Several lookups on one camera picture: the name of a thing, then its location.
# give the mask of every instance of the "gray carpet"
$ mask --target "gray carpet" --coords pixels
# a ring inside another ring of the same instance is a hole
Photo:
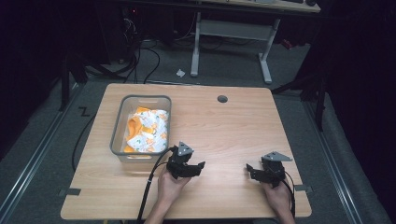
[[[188,41],[177,42],[177,45],[165,47],[155,42],[145,42],[144,46],[151,48],[160,56],[158,68],[148,78],[150,83],[172,82],[210,86],[242,86],[265,87],[274,89],[294,79],[309,46],[284,49],[274,45],[268,58],[268,64],[273,76],[273,84],[263,82],[262,72],[257,55],[251,53],[259,42],[238,45],[217,43],[203,45],[201,51],[200,73],[198,77],[190,77],[191,45]],[[158,62],[156,54],[150,50],[140,51],[140,61],[137,66],[137,80],[141,83]],[[116,63],[107,67],[117,70],[123,65]],[[184,77],[176,76],[178,69],[186,72]],[[131,74],[128,82],[134,82]],[[47,146],[47,153],[35,171],[31,182],[23,193],[18,204],[13,209],[8,223],[103,223],[103,221],[67,221],[62,220],[60,211],[64,196],[59,195],[62,189],[68,189],[73,178],[72,160],[78,163],[78,158],[89,134],[84,130],[90,119],[96,113],[106,85],[120,82],[107,77],[90,76],[88,83],[79,88],[73,104],[64,113],[62,123]],[[326,110],[323,116],[324,132],[318,135],[316,126],[307,112],[308,103],[303,103],[297,91],[286,91],[275,95],[276,106],[284,125],[294,159],[297,162],[301,177],[309,187],[307,193],[313,213],[310,217],[297,218],[297,223],[351,223],[347,209],[343,206],[339,192],[334,185],[331,170],[323,154],[323,142],[319,136],[324,136],[326,144],[337,161],[338,168],[350,189],[353,202],[359,209],[361,223],[390,223],[387,214],[377,201],[370,183],[362,172],[359,162],[353,155],[345,139],[337,117],[332,110],[332,104],[327,97]],[[50,98],[30,118],[26,130],[7,156],[0,162],[0,199],[2,202],[12,190],[15,182],[34,154],[43,139],[51,122],[59,116],[60,85],[52,91]],[[231,220],[180,220],[178,223],[230,223]],[[254,220],[255,224],[274,223],[273,220]]]

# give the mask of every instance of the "desk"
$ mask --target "desk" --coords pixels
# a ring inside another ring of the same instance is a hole
[[[153,164],[121,163],[109,148],[122,98],[167,95],[172,100],[169,146],[183,141],[195,150],[189,164],[206,161],[201,175],[183,189],[166,218],[274,217],[259,182],[246,164],[261,169],[272,151],[292,156],[272,93],[264,88],[110,84],[84,147],[61,216],[64,219],[136,219]],[[227,103],[218,102],[225,95]],[[296,185],[294,161],[283,162]],[[143,218],[157,198],[157,169]],[[296,191],[296,216],[308,217],[304,191]]]
[[[202,2],[237,5],[244,7],[271,8],[276,10],[291,10],[299,12],[320,12],[320,7],[318,7],[318,5],[310,7],[306,3],[299,4],[279,0],[275,0],[271,4],[263,4],[247,0],[202,0]],[[201,20],[201,13],[198,12],[195,28],[195,44],[191,61],[191,76],[198,76],[200,35],[219,35],[266,41],[265,48],[263,48],[262,53],[259,53],[259,61],[262,67],[264,82],[267,84],[271,84],[272,79],[270,71],[268,69],[267,57],[270,48],[274,42],[279,23],[280,19],[275,19],[272,26],[226,21]]]

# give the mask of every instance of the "clear plastic bin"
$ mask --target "clear plastic bin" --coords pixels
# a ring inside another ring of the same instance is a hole
[[[115,155],[118,156],[121,162],[155,163],[159,159],[160,155],[163,153],[163,150],[159,152],[124,152],[124,148],[127,145],[127,122],[129,118],[136,112],[136,109],[139,106],[151,110],[161,109],[168,112],[169,117],[167,120],[166,147],[163,150],[166,150],[168,148],[172,107],[171,99],[168,96],[164,95],[128,95],[125,96],[121,101],[116,125],[114,127],[113,135],[111,137],[110,149]]]

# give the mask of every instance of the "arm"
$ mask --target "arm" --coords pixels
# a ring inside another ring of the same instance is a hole
[[[265,195],[271,208],[276,213],[281,224],[295,224],[295,220],[290,211],[290,192],[283,182],[279,186],[272,188],[272,184],[262,183]]]
[[[191,180],[191,177],[182,179],[174,179],[166,169],[163,167],[160,176],[158,177],[158,198],[154,204],[145,224],[160,224],[163,223],[168,210],[180,195],[184,186]]]

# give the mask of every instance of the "table leg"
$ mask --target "table leg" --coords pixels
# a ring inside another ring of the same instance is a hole
[[[195,27],[195,43],[194,52],[192,53],[191,62],[191,76],[198,76],[198,66],[199,66],[199,37],[201,33],[201,12],[197,12],[197,22]]]
[[[275,38],[277,27],[279,26],[279,23],[280,23],[280,19],[276,19],[274,22],[274,25],[271,29],[270,35],[268,37],[267,45],[264,49],[264,52],[259,53],[260,65],[262,66],[262,75],[264,76],[264,82],[267,84],[272,83],[271,74],[270,74],[270,71],[268,69],[268,64],[267,64],[267,57],[268,57],[268,53],[270,52],[271,46],[274,42],[274,38]]]

